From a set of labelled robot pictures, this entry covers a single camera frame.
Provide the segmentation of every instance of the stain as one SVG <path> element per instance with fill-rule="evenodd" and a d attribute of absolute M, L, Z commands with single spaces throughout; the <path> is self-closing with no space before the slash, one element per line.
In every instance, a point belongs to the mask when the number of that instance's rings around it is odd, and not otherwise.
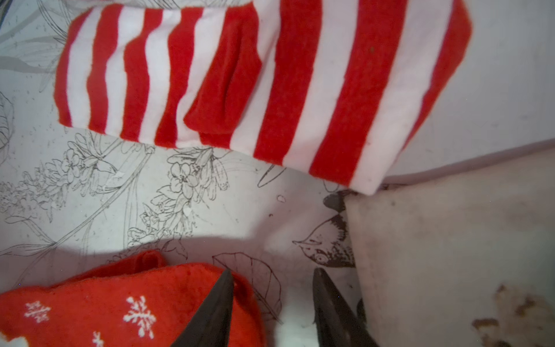
<path fill-rule="evenodd" d="M 485 328 L 487 326 L 499 326 L 499 321 L 494 318 L 475 319 L 472 321 L 475 329 Z"/>
<path fill-rule="evenodd" d="M 517 306 L 516 310 L 514 310 L 514 314 L 524 317 L 526 315 L 526 309 L 532 308 L 536 305 L 536 302 L 530 298 L 530 296 L 526 296 L 524 304 Z"/>
<path fill-rule="evenodd" d="M 555 341 L 555 314 L 546 299 L 516 285 L 501 284 L 493 295 L 497 318 L 471 325 L 484 347 L 544 347 Z"/>

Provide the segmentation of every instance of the leaf drawing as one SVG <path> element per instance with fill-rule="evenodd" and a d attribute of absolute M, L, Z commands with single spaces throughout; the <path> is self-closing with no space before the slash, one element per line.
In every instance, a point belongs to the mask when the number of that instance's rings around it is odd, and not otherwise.
<path fill-rule="evenodd" d="M 127 247 L 160 239 L 190 237 L 196 227 L 194 206 L 215 200 L 218 191 L 229 187 L 228 174 L 214 148 L 178 150 L 168 158 L 169 184 L 143 204 L 140 220 L 144 227 L 127 230 Z"/>
<path fill-rule="evenodd" d="M 119 139 L 117 139 L 107 149 L 105 149 L 103 152 L 100 151 L 100 148 L 96 148 L 95 153 L 96 153 L 96 155 L 98 156 L 99 159 L 102 159 L 109 152 L 111 152 L 113 149 L 119 147 L 120 144 L 121 144 L 121 141 Z M 25 270 L 21 273 L 19 278 L 16 280 L 15 285 L 20 284 L 23 281 L 23 279 L 27 276 L 29 271 L 35 265 L 37 265 L 42 259 L 44 259 L 47 255 L 53 254 L 53 252 L 57 249 L 58 246 L 65 243 L 70 238 L 74 237 L 79 231 L 81 231 L 85 227 L 87 227 L 86 230 L 85 230 L 85 234 L 88 234 L 92 221 L 101 212 L 108 209 L 110 207 L 110 205 L 112 203 L 114 203 L 114 201 L 116 201 L 131 186 L 131 184 L 134 182 L 134 180 L 137 178 L 137 176 L 143 170 L 143 168 L 146 165 L 147 161 L 149 160 L 150 156 L 154 153 L 154 148 L 152 148 L 152 147 L 142 145 L 141 148 L 144 148 L 143 159 L 134 168 L 134 171 L 132 172 L 130 177 L 121 186 L 119 186 L 117 188 L 117 190 L 114 191 L 114 193 L 110 196 L 110 198 L 108 200 L 106 200 L 96 211 L 94 211 L 89 217 L 87 217 L 84 221 L 82 221 L 77 227 L 75 227 L 74 229 L 72 229 L 71 231 L 69 231 L 65 235 L 63 235 L 61 238 L 59 238 L 55 243 L 47 244 L 47 245 L 43 245 L 43 244 L 23 244 L 23 245 L 13 246 L 13 247 L 10 247 L 8 249 L 0 250 L 0 255 L 23 255 L 23 256 L 36 255 L 36 257 L 33 259 L 33 261 L 25 268 Z M 65 170 L 65 171 L 62 169 L 62 171 L 65 172 L 66 174 L 70 170 L 69 158 L 71 158 L 73 160 L 74 157 L 72 155 L 71 156 L 66 155 L 66 159 L 68 159 L 68 163 L 67 163 L 68 164 L 68 169 Z M 52 164 L 52 165 L 55 165 L 56 169 L 58 168 L 58 166 L 60 166 L 60 169 L 61 169 L 63 163 L 64 162 L 61 162 L 60 160 L 58 160 L 57 162 L 55 162 L 55 164 Z M 24 196 L 28 196 L 31 193 L 33 193 L 33 194 L 36 193 L 36 186 L 34 184 L 36 184 L 37 182 L 39 182 L 41 185 L 43 185 L 45 182 L 48 182 L 47 180 L 43 181 L 41 179 L 38 179 L 38 178 L 41 177 L 40 176 L 41 174 L 44 174 L 44 171 L 41 171 L 40 168 L 37 168 L 37 172 L 38 173 L 36 173 L 36 174 L 38 175 L 38 177 L 35 177 L 35 178 L 32 178 L 28 173 L 26 173 L 27 175 L 25 175 L 25 173 L 24 173 L 24 178 L 27 182 L 20 182 L 19 186 L 16 187 L 16 188 L 20 189 L 19 187 L 21 187 L 21 185 L 23 184 L 24 187 L 27 188 L 23 192 L 24 194 L 26 194 Z M 59 171 L 58 171 L 58 175 L 54 175 L 53 177 L 46 176 L 46 178 L 48 178 L 48 179 L 51 179 L 51 180 L 55 179 L 55 180 L 58 180 L 58 181 L 60 181 L 63 178 L 66 179 L 66 177 L 62 177 L 61 175 L 59 175 Z M 66 186 L 67 186 L 67 181 L 63 181 L 62 187 L 66 187 Z M 0 183 L 0 193 L 5 193 L 6 192 L 6 190 L 5 190 L 6 187 L 8 187 L 9 189 L 14 188 L 11 184 Z M 6 201 L 6 197 L 8 197 L 7 202 L 10 203 L 11 202 L 9 200 L 10 191 L 8 191 L 7 194 L 5 194 L 5 195 L 0 195 L 0 198 L 1 198 L 0 202 Z"/>
<path fill-rule="evenodd" d="M 52 82 L 63 46 L 67 40 L 67 29 L 77 13 L 70 13 L 65 0 L 37 0 L 37 9 L 0 36 L 0 43 L 14 41 L 2 50 L 0 69 L 23 73 L 43 74 L 39 92 Z M 52 31 L 46 35 L 20 39 L 19 33 L 36 19 L 42 19 Z"/>
<path fill-rule="evenodd" d="M 283 324 L 279 319 L 282 305 L 281 283 L 267 263 L 243 252 L 220 253 L 212 256 L 212 262 L 246 277 L 253 286 L 263 317 Z"/>
<path fill-rule="evenodd" d="M 2 28 L 2 23 L 8 14 L 9 6 L 12 4 L 12 0 L 0 0 L 0 28 Z"/>
<path fill-rule="evenodd" d="M 137 219 L 138 219 L 138 198 L 137 198 L 137 182 L 139 180 L 135 178 L 131 187 L 129 188 L 129 192 L 127 193 L 127 201 L 125 202 L 125 219 L 123 224 L 123 248 L 127 247 L 128 239 L 126 230 L 131 228 L 135 228 L 137 226 Z"/>
<path fill-rule="evenodd" d="M 52 222 L 53 212 L 65 206 L 70 191 L 79 190 L 82 197 L 116 191 L 118 187 L 104 189 L 99 182 L 116 173 L 115 166 L 105 158 L 122 141 L 116 139 L 102 150 L 100 137 L 90 131 L 77 133 L 75 141 L 68 142 L 62 159 L 41 163 L 34 173 L 23 172 L 17 185 L 0 182 L 0 212 L 27 219 L 44 212 Z"/>
<path fill-rule="evenodd" d="M 13 135 L 13 104 L 0 93 L 0 165 L 8 158 L 9 140 Z"/>
<path fill-rule="evenodd" d="M 21 217 L 18 215 L 15 216 L 11 216 L 8 217 L 4 220 L 4 222 L 8 223 L 8 224 L 14 224 L 14 223 L 24 223 L 25 225 L 27 225 L 29 227 L 29 229 L 41 240 L 44 242 L 47 242 L 49 244 L 54 243 L 54 240 L 51 239 L 44 231 L 42 231 L 42 229 L 32 220 L 30 220 L 29 218 L 25 218 L 25 217 Z"/>
<path fill-rule="evenodd" d="M 281 166 L 270 165 L 268 170 L 262 175 L 258 184 L 256 185 L 258 188 L 262 188 L 263 186 L 269 184 L 274 179 L 278 178 L 287 168 L 283 168 Z"/>
<path fill-rule="evenodd" d="M 47 245 L 33 245 L 33 244 L 21 244 L 21 245 L 15 245 L 3 250 L 0 250 L 0 256 L 2 255 L 16 255 L 18 257 L 29 257 L 31 255 L 35 255 L 37 253 L 40 253 L 41 251 L 43 251 L 44 249 L 48 248 L 52 246 L 51 244 L 47 244 Z"/>

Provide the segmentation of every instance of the dark pointed object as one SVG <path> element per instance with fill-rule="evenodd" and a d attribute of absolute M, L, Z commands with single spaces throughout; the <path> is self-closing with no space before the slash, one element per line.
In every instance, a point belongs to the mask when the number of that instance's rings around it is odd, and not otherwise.
<path fill-rule="evenodd" d="M 233 275 L 226 269 L 171 347 L 227 347 L 233 288 Z"/>
<path fill-rule="evenodd" d="M 322 268 L 314 269 L 312 294 L 320 347 L 378 347 Z"/>

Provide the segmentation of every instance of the red christmas sock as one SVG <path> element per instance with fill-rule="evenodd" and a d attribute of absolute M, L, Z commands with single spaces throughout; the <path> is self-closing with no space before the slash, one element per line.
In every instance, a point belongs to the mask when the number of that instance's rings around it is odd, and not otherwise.
<path fill-rule="evenodd" d="M 0 333 L 29 346 L 169 346 L 186 327 L 222 269 L 164 266 L 148 251 L 101 266 L 50 288 L 0 295 Z M 234 274 L 229 346 L 266 345 L 249 282 Z"/>
<path fill-rule="evenodd" d="M 254 0 L 93 8 L 54 97 L 66 126 L 207 144 L 373 193 L 471 35 L 462 0 Z"/>

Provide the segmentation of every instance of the red stripe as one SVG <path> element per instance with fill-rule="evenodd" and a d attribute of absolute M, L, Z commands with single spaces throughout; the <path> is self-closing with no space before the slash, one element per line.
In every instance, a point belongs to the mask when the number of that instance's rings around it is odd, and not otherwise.
<path fill-rule="evenodd" d="M 218 50 L 184 118 L 189 128 L 231 138 L 262 68 L 257 38 L 258 15 L 253 3 L 229 8 Z"/>
<path fill-rule="evenodd" d="M 89 129 L 105 133 L 108 119 L 108 94 L 106 92 L 106 63 L 118 46 L 118 18 L 123 6 L 109 5 L 102 11 L 93 43 L 93 64 L 87 79 L 90 99 Z"/>
<path fill-rule="evenodd" d="M 320 29 L 320 0 L 282 0 L 274 84 L 254 157 L 281 165 L 293 141 L 312 77 Z"/>
<path fill-rule="evenodd" d="M 125 140 L 136 142 L 139 140 L 140 126 L 147 108 L 150 83 L 145 43 L 148 35 L 162 22 L 162 12 L 152 8 L 145 10 L 143 30 L 139 36 L 127 44 L 123 54 L 127 73 L 127 91 L 125 93 L 123 130 L 120 137 Z"/>
<path fill-rule="evenodd" d="M 77 17 L 69 26 L 68 39 L 65 43 L 64 50 L 60 56 L 58 69 L 56 70 L 56 82 L 54 85 L 54 101 L 58 107 L 59 121 L 66 127 L 71 127 L 71 114 L 69 113 L 67 85 L 68 85 L 68 64 L 69 64 L 69 51 L 81 30 L 81 26 L 85 19 L 89 16 L 91 9 Z"/>
<path fill-rule="evenodd" d="M 229 143 L 231 142 L 231 134 L 206 134 L 199 133 L 200 142 L 207 146 L 219 147 L 229 149 Z"/>
<path fill-rule="evenodd" d="M 443 39 L 443 46 L 437 58 L 437 63 L 433 69 L 430 88 L 422 99 L 422 108 L 405 145 L 416 134 L 428 114 L 432 110 L 433 104 L 443 90 L 447 81 L 455 73 L 458 65 L 465 56 L 466 47 L 472 35 L 472 23 L 462 0 L 455 0 L 451 19 Z"/>
<path fill-rule="evenodd" d="M 387 86 L 406 0 L 361 1 L 343 89 L 309 173 L 348 185 Z"/>
<path fill-rule="evenodd" d="M 175 142 L 177 141 L 177 125 L 175 123 L 177 105 L 187 90 L 189 69 L 194 53 L 195 25 L 202 14 L 202 8 L 182 9 L 181 22 L 168 37 L 170 89 L 166 109 L 154 138 L 154 143 L 158 146 L 175 148 Z"/>

